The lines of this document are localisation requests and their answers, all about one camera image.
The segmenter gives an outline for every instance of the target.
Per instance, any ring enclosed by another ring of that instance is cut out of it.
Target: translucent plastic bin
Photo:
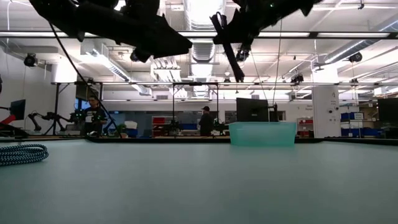
[[[229,124],[231,144],[235,146],[293,147],[294,122],[236,122]]]

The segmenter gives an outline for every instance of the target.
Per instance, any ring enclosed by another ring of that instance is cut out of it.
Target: coiled cable
[[[0,166],[40,162],[48,156],[47,147],[41,144],[0,147]]]

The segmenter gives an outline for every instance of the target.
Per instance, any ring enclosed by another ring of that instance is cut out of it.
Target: computer monitor
[[[10,114],[16,117],[16,121],[25,119],[26,100],[17,100],[11,102]]]
[[[269,121],[268,101],[237,98],[236,120],[239,122]]]
[[[398,122],[396,108],[398,107],[398,98],[379,99],[379,120],[382,122]]]

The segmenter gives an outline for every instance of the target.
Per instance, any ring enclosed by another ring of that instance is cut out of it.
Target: table
[[[0,223],[398,223],[396,146],[39,143],[0,167]]]
[[[229,136],[157,136],[156,139],[229,139]]]

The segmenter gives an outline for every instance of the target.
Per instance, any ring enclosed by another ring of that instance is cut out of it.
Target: man
[[[88,102],[90,104],[90,107],[85,109],[86,122],[84,127],[84,134],[86,135],[88,133],[96,131],[97,136],[100,136],[102,133],[102,125],[106,124],[105,112],[100,108],[100,103],[95,98],[95,96],[90,96],[88,98]]]
[[[210,115],[210,108],[205,106],[202,108],[203,115],[200,118],[200,135],[201,136],[211,136],[211,131],[213,130],[213,118]]]

